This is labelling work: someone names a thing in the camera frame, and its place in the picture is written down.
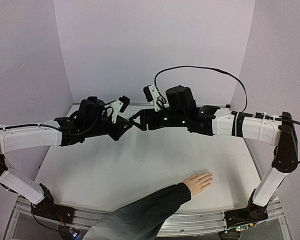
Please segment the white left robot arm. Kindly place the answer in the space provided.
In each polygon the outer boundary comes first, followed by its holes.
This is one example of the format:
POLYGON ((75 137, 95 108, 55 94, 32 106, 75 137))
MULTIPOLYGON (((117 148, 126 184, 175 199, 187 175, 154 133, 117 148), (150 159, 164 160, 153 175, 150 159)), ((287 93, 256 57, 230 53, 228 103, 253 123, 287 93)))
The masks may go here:
POLYGON ((120 116, 129 104, 126 96, 109 103, 90 96, 68 117, 42 123, 0 125, 0 184, 38 205, 37 209, 46 218, 54 218, 58 208, 47 187, 17 172, 5 154, 40 147, 68 147, 99 136, 110 136, 118 141, 132 126, 120 116))

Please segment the dark sleeved forearm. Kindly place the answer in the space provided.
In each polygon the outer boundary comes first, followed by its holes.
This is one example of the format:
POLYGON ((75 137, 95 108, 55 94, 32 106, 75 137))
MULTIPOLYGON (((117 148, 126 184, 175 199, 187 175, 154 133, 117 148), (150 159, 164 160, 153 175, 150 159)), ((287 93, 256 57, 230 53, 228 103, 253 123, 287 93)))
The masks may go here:
POLYGON ((158 190, 102 217, 84 240, 154 240, 165 220, 191 200, 184 183, 158 190))

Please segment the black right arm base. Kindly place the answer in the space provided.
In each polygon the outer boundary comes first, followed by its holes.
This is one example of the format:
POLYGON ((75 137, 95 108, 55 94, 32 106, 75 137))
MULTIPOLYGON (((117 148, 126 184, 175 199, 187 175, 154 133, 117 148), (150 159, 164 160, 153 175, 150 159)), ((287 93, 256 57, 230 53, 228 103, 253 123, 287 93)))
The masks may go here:
POLYGON ((224 213, 224 219, 227 229, 233 229, 239 226, 256 224, 260 221, 268 219, 268 204, 260 206, 253 203, 252 198, 249 199, 247 206, 234 210, 227 210, 224 213))

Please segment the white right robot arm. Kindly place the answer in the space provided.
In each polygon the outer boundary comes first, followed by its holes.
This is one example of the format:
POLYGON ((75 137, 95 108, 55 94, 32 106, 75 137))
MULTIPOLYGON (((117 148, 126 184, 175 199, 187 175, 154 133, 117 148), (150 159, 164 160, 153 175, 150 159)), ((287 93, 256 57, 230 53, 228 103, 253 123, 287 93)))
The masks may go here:
POLYGON ((153 107, 141 109, 129 118, 142 131, 184 127, 190 133, 231 136, 273 147, 271 165, 252 194, 253 206, 264 208, 286 176, 296 170, 298 139, 290 113, 268 115, 215 105, 198 107, 191 89, 181 85, 168 89, 166 100, 154 84, 144 87, 143 92, 153 107))

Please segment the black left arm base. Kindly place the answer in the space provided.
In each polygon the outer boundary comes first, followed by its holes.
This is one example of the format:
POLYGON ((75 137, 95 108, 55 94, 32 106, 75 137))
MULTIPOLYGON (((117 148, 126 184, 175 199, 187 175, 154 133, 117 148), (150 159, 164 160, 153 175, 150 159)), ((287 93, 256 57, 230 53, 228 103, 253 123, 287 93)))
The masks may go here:
POLYGON ((50 190, 42 183, 39 186, 43 190, 43 200, 38 204, 33 204, 31 213, 35 216, 60 221, 64 224, 72 224, 75 215, 75 209, 66 205, 56 204, 50 190))

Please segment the mannequin hand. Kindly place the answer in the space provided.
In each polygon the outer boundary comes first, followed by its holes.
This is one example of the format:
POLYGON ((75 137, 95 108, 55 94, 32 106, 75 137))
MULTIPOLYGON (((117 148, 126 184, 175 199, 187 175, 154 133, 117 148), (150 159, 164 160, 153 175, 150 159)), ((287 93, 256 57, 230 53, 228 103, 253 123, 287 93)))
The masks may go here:
POLYGON ((188 187, 191 196, 200 194, 206 190, 213 182, 213 174, 205 172, 201 174, 194 174, 187 177, 183 183, 188 187))

